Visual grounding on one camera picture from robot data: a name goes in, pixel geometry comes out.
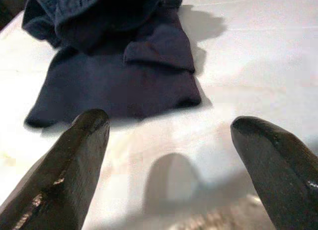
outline navy blue cloth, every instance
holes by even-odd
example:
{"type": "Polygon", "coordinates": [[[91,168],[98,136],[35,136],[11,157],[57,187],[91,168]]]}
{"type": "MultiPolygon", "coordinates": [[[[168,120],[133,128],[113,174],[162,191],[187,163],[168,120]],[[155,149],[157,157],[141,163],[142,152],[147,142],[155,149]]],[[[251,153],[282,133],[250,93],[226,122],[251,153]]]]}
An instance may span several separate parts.
{"type": "Polygon", "coordinates": [[[33,127],[103,109],[145,118],[201,102],[182,0],[28,0],[23,28],[61,49],[26,118],[33,127]]]}

